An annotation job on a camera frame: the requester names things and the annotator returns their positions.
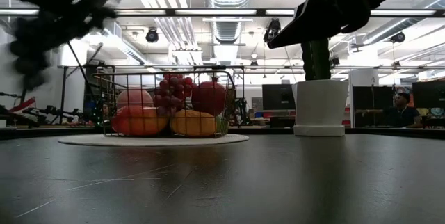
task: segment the computer monitor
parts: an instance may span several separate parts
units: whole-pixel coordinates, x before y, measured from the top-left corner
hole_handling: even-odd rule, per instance
[[[291,84],[263,85],[263,110],[295,110]]]
[[[445,108],[445,81],[414,82],[412,95],[418,109]]]

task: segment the wire basket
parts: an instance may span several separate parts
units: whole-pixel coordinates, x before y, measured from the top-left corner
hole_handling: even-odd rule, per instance
[[[227,71],[93,76],[105,136],[219,138],[229,131],[236,87]]]

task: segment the dark table surface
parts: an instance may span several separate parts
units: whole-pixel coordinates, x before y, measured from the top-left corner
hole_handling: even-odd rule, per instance
[[[0,223],[445,223],[445,141],[250,138],[169,148],[0,141]]]

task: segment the ceiling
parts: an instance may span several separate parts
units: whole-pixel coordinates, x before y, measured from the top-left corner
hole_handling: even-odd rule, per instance
[[[381,4],[381,8],[419,8],[419,6],[427,0],[387,0]],[[207,7],[206,0],[187,0],[191,8]],[[249,0],[249,8],[295,8],[304,0]],[[23,7],[23,4],[16,0],[0,0],[1,7]],[[120,8],[143,8],[141,0],[122,0],[119,4]],[[203,22],[203,18],[192,17],[193,30],[196,35],[198,45],[202,48],[202,60],[206,61],[214,57],[213,37],[211,34],[211,24]],[[391,18],[371,18],[369,23],[354,32],[351,35],[336,35],[330,39],[331,48],[335,49],[341,41],[353,41],[360,39],[363,35],[373,32],[382,27]],[[259,64],[263,65],[287,65],[288,60],[292,64],[301,64],[301,50],[299,45],[283,47],[279,49],[269,49],[264,47],[263,34],[264,29],[268,25],[270,18],[255,17],[252,22],[243,23],[240,43],[238,48],[237,59],[239,63],[248,65],[252,60],[251,55],[258,55]],[[282,27],[286,26],[291,18],[280,18]],[[146,55],[146,58],[153,64],[165,64],[169,52],[169,42],[160,33],[159,41],[156,43],[148,43],[145,40],[145,34],[149,27],[156,27],[154,18],[152,17],[133,17],[118,18],[117,23],[122,27],[122,35],[125,40],[130,42],[140,53]],[[341,59],[341,65],[366,65],[369,59],[378,65],[390,65],[393,60],[422,52],[431,46],[443,43],[445,31],[442,29],[444,22],[441,19],[425,19],[422,22],[406,29],[403,33],[407,36],[407,40],[403,43],[392,45],[390,42],[379,42],[370,47],[365,47],[360,54],[354,53],[351,48],[343,47],[335,49],[333,54]],[[421,58],[417,58],[406,65],[422,65],[433,60],[437,60],[444,56],[445,51],[439,49],[434,54],[426,54]],[[104,48],[102,56],[105,58],[115,57],[123,60],[122,53],[113,48]]]

